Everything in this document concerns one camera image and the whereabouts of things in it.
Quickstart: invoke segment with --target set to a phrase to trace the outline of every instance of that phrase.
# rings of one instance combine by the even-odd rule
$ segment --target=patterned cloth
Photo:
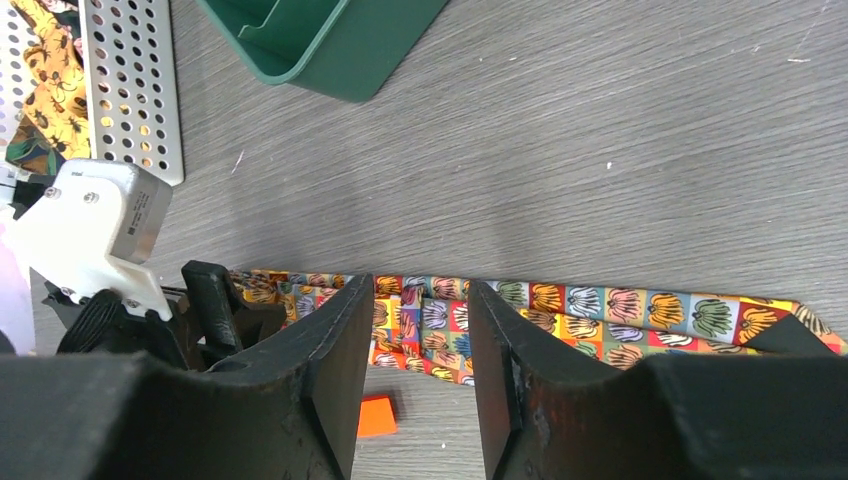
[[[11,2],[40,43],[22,55],[37,85],[24,101],[6,162],[55,175],[65,159],[91,156],[79,12],[75,2],[62,0]]]
[[[286,325],[319,308],[352,275],[231,272],[245,300],[286,307]],[[809,353],[762,333],[797,323],[832,352],[848,344],[806,306],[765,298],[542,283],[486,282],[515,309],[577,350],[621,369],[646,355]],[[469,280],[375,277],[370,363],[473,385],[466,294]]]

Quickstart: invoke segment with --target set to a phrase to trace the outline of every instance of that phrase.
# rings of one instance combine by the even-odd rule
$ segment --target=metal grate
[[[15,135],[21,107],[35,85],[21,54],[38,38],[8,0],[0,0],[0,154]]]
[[[92,157],[185,179],[167,0],[80,1]]]

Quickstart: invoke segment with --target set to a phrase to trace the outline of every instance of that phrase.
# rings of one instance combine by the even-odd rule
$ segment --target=wood grain surface
[[[842,0],[454,0],[362,105],[260,84],[172,9],[188,178],[165,282],[202,259],[749,294],[848,336]],[[354,478],[482,477],[472,389],[367,388],[400,433],[361,442]]]

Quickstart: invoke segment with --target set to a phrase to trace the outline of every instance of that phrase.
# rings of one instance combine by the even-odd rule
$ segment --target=orange foam piece
[[[383,395],[362,400],[356,437],[376,437],[393,433],[397,433],[397,422],[389,397]]]

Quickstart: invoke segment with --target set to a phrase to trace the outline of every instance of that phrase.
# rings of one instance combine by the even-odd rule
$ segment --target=green plastic tray
[[[263,83],[373,97],[449,0],[198,0]]]

